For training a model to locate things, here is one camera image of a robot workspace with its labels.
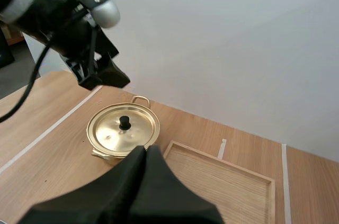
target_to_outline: pot lid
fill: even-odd
[[[134,103],[147,100],[148,107]],[[114,157],[125,157],[135,146],[147,149],[160,133],[158,117],[150,110],[149,99],[135,96],[131,103],[111,105],[92,117],[87,136],[93,147]]]

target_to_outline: metal handle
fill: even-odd
[[[134,97],[132,98],[131,103],[135,103],[135,101],[136,101],[138,98],[147,101],[148,108],[150,109],[150,101],[149,101],[149,99],[146,98],[146,97],[143,97],[143,96],[138,96],[138,95],[137,95],[137,96],[134,96]]]
[[[92,150],[92,155],[93,156],[96,156],[96,157],[99,157],[99,158],[103,158],[103,159],[106,159],[106,160],[109,160],[110,158],[112,158],[111,155],[108,155],[108,154],[104,154],[100,151],[97,151],[95,149]]]

